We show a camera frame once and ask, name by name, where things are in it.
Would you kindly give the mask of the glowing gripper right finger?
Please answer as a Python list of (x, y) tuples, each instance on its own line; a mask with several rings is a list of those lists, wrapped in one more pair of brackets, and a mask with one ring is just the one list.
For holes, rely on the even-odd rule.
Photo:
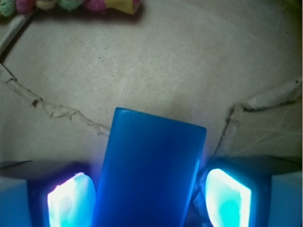
[(220, 157), (204, 174), (205, 208), (214, 227), (301, 227), (302, 160)]

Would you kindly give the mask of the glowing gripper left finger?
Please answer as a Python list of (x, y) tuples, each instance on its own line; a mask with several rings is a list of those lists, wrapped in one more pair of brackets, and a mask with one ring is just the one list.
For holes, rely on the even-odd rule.
[(89, 227), (96, 200), (90, 166), (78, 161), (0, 164), (2, 227)]

